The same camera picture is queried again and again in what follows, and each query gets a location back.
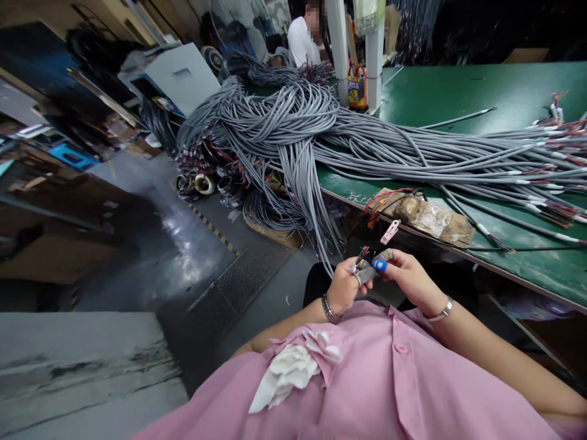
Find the white machine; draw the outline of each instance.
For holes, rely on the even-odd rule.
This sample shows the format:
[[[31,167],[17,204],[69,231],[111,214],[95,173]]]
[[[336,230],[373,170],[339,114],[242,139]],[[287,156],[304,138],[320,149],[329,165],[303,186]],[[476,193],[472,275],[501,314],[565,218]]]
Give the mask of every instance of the white machine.
[[[131,53],[118,78],[139,98],[155,100],[184,117],[220,88],[194,43],[151,57]]]

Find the wristwatch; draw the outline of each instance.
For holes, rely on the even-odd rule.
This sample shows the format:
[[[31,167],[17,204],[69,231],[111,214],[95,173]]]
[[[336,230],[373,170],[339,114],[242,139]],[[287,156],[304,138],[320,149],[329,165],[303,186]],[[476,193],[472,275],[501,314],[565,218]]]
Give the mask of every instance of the wristwatch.
[[[334,314],[334,312],[330,308],[330,304],[328,303],[326,293],[322,295],[322,308],[324,309],[324,314],[328,318],[328,321],[332,322],[333,324],[338,324],[341,321],[341,317],[339,315]]]
[[[451,312],[451,309],[452,309],[452,298],[450,296],[448,296],[448,295],[446,295],[446,296],[448,297],[448,303],[447,303],[446,307],[442,310],[442,312],[440,312],[440,315],[435,316],[433,318],[428,318],[428,322],[435,322],[435,321],[443,320]]]

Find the wire harness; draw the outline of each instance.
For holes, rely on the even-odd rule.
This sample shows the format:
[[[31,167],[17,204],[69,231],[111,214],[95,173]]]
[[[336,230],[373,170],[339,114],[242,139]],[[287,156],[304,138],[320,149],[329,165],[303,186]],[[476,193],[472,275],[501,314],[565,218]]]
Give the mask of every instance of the wire harness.
[[[563,228],[575,221],[587,222],[584,209],[556,196],[587,189],[587,159],[574,154],[587,146],[579,124],[581,121],[533,125],[483,136],[445,133],[399,126],[343,109],[331,89],[304,79],[260,97],[247,96],[243,84],[231,76],[180,128],[176,160],[194,166],[190,160],[203,145],[234,153],[234,165],[266,199],[263,208],[255,196],[246,215],[261,218],[269,228],[295,226],[313,231],[317,254],[331,273],[328,248],[332,246],[342,256],[344,240],[328,215],[316,163],[350,178],[433,185],[504,251],[513,249],[477,221],[468,207],[556,240],[584,243],[470,199],[504,202]],[[265,184],[270,164],[283,171],[291,202],[277,197]],[[273,224],[268,212],[290,221]]]

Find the white pole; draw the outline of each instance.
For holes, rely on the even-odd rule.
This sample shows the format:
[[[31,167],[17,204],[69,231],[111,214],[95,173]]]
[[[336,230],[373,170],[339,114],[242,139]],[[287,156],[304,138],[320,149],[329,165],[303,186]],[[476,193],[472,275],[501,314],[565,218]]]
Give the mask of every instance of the white pole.
[[[365,58],[367,63],[367,104],[373,114],[381,105],[381,73],[383,71],[383,31],[382,23],[365,34]]]
[[[349,50],[347,48],[347,22],[342,0],[326,0],[330,48],[334,72],[338,82],[338,100],[349,106]]]

